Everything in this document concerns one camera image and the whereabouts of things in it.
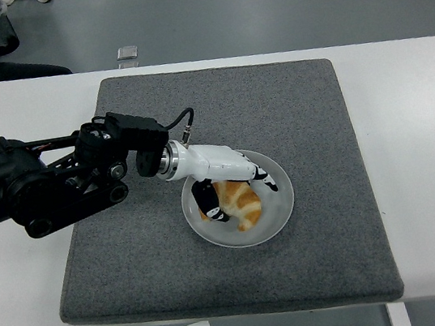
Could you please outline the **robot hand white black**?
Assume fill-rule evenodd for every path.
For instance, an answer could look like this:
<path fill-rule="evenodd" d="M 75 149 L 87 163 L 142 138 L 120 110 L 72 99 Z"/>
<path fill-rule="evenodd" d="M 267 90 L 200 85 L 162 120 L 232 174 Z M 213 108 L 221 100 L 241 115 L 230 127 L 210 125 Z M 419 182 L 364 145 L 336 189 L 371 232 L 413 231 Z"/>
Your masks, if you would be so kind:
<path fill-rule="evenodd" d="M 191 190 L 198 208 L 205 217 L 213 221 L 225 222 L 230 216 L 220 207 L 214 183 L 222 181 L 249 182 L 262 181 L 271 189 L 278 191 L 278 186 L 268 172 L 256 165 L 242 152 L 228 146 L 191 145 L 185 147 L 177 144 L 173 154 L 172 180 L 191 177 L 196 181 Z"/>

